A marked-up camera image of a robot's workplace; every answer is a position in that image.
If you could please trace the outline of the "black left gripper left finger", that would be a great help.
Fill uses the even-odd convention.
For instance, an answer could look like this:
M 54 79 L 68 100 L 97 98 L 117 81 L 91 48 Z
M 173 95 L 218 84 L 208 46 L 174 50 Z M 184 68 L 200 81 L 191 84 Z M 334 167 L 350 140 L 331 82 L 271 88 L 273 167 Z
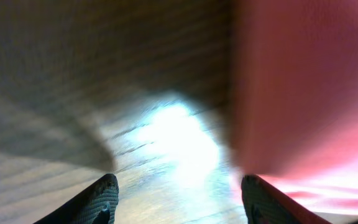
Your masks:
M 114 174 L 106 174 L 35 224 L 113 224 L 119 202 Z

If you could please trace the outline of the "red printed t-shirt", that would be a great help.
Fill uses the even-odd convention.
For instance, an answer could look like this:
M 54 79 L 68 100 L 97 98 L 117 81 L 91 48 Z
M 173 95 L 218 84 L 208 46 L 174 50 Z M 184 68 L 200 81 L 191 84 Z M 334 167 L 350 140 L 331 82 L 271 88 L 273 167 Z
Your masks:
M 358 215 L 358 0 L 236 1 L 232 50 L 237 165 Z

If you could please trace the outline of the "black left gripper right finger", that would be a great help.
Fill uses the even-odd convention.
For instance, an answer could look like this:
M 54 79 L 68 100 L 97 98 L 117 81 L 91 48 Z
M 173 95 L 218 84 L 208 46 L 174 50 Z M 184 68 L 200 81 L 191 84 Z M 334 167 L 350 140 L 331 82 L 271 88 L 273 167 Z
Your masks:
M 245 175 L 241 190 L 249 224 L 329 224 L 257 175 Z

